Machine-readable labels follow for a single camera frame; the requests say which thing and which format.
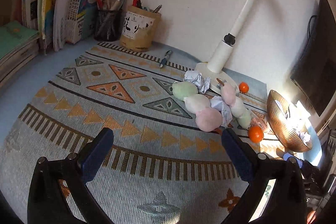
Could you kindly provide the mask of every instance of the patterned rug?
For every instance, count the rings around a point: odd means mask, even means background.
[[[102,127],[113,130],[115,142],[87,186],[116,224],[221,223],[233,209],[248,184],[220,135],[200,131],[195,115],[172,95],[171,84],[191,68],[181,60],[159,69],[165,51],[152,56],[100,42],[37,92],[7,136],[0,160],[0,189],[25,223],[36,160],[80,151]],[[264,98],[240,96],[265,117]],[[256,152],[277,157],[276,149],[284,150],[275,135],[252,144],[236,121],[230,127]],[[73,214],[83,220],[60,183]]]

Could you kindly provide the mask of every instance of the orange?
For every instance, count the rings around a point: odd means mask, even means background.
[[[247,93],[249,91],[249,89],[250,89],[249,85],[246,84],[245,82],[241,82],[239,84],[239,90],[240,90],[240,92]]]
[[[249,129],[249,138],[254,143],[259,143],[264,138],[264,133],[259,126],[254,126]]]

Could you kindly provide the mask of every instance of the green notebook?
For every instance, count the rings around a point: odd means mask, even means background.
[[[9,22],[0,27],[0,59],[10,53],[16,47],[20,47],[34,37],[38,37],[38,31],[28,29],[17,21]]]

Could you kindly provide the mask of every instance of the kraft paper pen holder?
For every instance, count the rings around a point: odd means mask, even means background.
[[[145,52],[152,45],[161,14],[129,6],[123,25],[120,43],[135,52]]]

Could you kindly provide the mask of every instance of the woven basket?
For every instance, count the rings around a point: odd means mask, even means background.
[[[311,150],[311,142],[308,142],[307,145],[303,143],[293,128],[288,125],[286,117],[280,110],[275,100],[281,103],[284,111],[288,109],[289,103],[274,90],[271,90],[268,94],[267,112],[269,116],[269,123],[279,141],[284,147],[292,150],[293,152],[306,152]],[[307,132],[306,126],[303,126],[301,131]]]

